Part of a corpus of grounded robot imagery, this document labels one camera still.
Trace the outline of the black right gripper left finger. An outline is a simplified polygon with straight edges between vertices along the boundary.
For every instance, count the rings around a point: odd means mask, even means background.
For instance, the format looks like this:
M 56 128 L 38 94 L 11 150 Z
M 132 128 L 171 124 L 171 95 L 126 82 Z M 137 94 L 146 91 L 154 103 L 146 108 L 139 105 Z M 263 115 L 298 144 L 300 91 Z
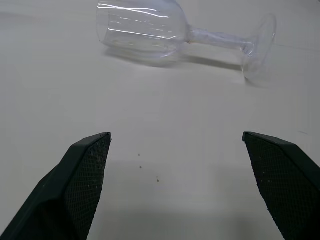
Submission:
M 74 143 L 9 224 L 11 240 L 85 240 L 101 198 L 112 136 Z

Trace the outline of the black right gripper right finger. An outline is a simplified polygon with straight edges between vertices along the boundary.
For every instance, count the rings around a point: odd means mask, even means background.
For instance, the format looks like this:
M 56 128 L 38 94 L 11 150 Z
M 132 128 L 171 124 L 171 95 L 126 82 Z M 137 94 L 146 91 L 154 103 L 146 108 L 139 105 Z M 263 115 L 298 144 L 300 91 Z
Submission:
M 320 168 L 296 144 L 244 132 L 257 187 L 286 240 L 320 238 Z

